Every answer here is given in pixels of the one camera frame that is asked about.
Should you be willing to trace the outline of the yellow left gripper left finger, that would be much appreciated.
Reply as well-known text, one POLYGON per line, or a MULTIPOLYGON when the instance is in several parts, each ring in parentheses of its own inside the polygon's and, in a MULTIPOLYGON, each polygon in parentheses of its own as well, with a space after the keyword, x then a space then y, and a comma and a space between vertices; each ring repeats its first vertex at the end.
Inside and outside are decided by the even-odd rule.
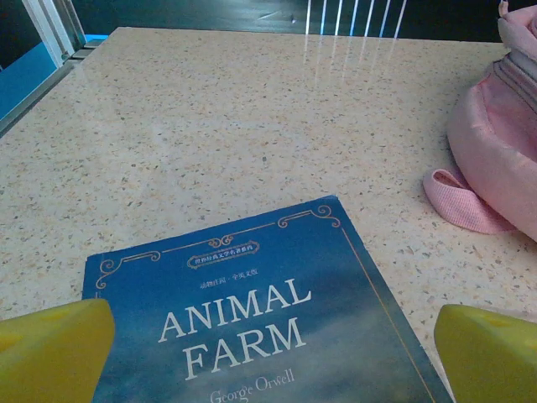
POLYGON ((90 402, 114 333, 104 299, 2 321, 1 401, 90 402))

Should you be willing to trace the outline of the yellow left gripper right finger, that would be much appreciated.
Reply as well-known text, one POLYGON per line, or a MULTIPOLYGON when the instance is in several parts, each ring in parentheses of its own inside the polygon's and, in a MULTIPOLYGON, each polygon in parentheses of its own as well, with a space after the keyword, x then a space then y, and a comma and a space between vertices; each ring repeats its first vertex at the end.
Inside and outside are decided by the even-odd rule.
POLYGON ((456 401, 536 401, 535 322, 445 305, 434 339, 456 401))

